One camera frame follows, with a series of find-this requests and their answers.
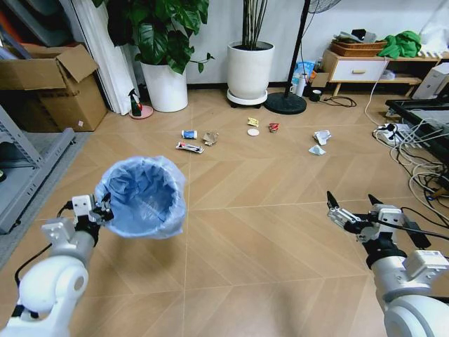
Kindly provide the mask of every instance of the white plate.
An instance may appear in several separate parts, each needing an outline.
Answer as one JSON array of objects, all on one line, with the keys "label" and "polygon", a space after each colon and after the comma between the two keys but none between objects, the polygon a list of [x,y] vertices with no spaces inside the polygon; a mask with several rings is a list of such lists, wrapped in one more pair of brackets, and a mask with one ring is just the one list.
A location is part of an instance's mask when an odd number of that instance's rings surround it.
[{"label": "white plate", "polygon": [[258,136],[259,135],[259,130],[257,130],[256,128],[249,128],[248,129],[248,135],[254,137],[254,136]]}]

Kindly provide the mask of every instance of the wooden floor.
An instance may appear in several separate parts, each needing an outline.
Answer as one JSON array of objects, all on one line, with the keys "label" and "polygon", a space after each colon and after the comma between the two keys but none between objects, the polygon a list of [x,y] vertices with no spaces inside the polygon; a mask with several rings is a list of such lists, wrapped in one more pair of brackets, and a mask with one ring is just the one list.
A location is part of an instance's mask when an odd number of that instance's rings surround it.
[{"label": "wooden floor", "polygon": [[[375,95],[377,120],[384,121],[390,97]],[[46,245],[45,219],[70,197],[93,192],[114,162],[163,155],[188,180],[184,234],[151,241],[102,230],[73,336],[385,336],[366,254],[326,218],[326,190],[353,212],[368,211],[368,193],[429,212],[412,198],[406,172],[371,138],[368,96],[352,98],[355,108],[307,101],[303,114],[281,116],[232,109],[222,91],[190,91],[180,112],[142,121],[108,114],[0,272],[1,323],[16,301],[15,269]],[[248,117],[260,120],[258,137],[247,135]],[[270,122],[280,123],[278,133],[268,132]],[[176,150],[181,130],[192,128],[200,136],[218,131],[218,144],[203,154]],[[333,137],[317,157],[308,149],[323,128]],[[447,277],[438,280],[435,293],[449,295],[448,285]]]}]

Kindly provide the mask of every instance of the trash can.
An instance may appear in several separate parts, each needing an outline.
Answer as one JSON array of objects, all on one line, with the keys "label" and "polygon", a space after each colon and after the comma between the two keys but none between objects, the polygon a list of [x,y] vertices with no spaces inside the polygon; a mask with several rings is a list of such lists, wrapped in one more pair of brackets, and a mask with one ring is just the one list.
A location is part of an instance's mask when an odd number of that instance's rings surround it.
[{"label": "trash can", "polygon": [[167,239],[182,233],[185,177],[165,157],[132,157],[115,163],[95,188],[111,193],[114,218],[106,228],[121,237]]}]

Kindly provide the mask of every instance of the gray mat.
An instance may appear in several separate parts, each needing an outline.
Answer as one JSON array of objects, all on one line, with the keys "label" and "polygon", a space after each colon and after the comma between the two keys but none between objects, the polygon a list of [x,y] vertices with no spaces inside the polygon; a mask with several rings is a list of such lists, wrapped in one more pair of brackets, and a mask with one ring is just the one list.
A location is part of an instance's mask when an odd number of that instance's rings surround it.
[{"label": "gray mat", "polygon": [[[44,153],[46,149],[51,145],[52,141],[58,136],[54,133],[25,133],[29,141],[35,146],[40,153]],[[34,195],[31,202],[25,209],[22,217],[20,218],[20,225],[15,227],[9,234],[0,235],[0,269],[10,258],[14,249],[19,244],[27,232],[30,225],[33,223],[34,218],[41,207],[45,204],[48,197],[51,195],[53,188],[59,183],[64,173],[69,168],[70,164],[74,161],[78,152],[83,148],[84,143],[87,141],[91,133],[83,132],[76,133],[75,143],[70,145],[64,154],[61,156],[59,162],[53,168]]]}]

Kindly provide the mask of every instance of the robotic arm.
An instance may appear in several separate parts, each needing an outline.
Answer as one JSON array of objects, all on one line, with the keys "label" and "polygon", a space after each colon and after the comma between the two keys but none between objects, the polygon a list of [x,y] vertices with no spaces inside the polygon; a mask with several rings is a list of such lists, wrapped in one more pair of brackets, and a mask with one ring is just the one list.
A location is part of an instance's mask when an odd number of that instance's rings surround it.
[{"label": "robotic arm", "polygon": [[[68,337],[75,306],[86,290],[88,262],[100,226],[114,216],[108,196],[72,198],[74,221],[55,218],[41,227],[51,243],[50,256],[34,265],[19,285],[19,299],[0,337]],[[44,319],[39,315],[48,314]]]},{"label": "robotic arm", "polygon": [[[449,262],[439,251],[417,250],[407,257],[395,244],[394,227],[416,230],[418,226],[397,207],[369,197],[372,211],[353,214],[341,209],[328,192],[328,217],[355,234],[365,248],[366,263],[374,274],[376,296],[384,311],[388,336],[447,336],[449,307],[427,295],[431,292],[431,283],[449,268]],[[430,246],[423,234],[415,232],[410,238],[420,248]]]},{"label": "robotic arm", "polygon": [[[384,205],[373,196],[370,200],[370,213],[353,214],[340,208],[328,192],[328,216],[355,234],[365,248],[388,336],[447,336],[449,307],[427,295],[433,280],[449,263],[439,251],[418,250],[407,257],[395,244],[394,227],[419,227],[397,207]],[[42,226],[51,242],[50,256],[23,277],[19,299],[0,337],[69,337],[70,319],[87,287],[87,267],[98,232],[114,217],[108,196],[100,203],[93,195],[73,197],[70,206],[74,221],[55,218]],[[410,238],[420,248],[430,246],[423,234],[411,234]],[[47,316],[39,319],[38,314]]]}]

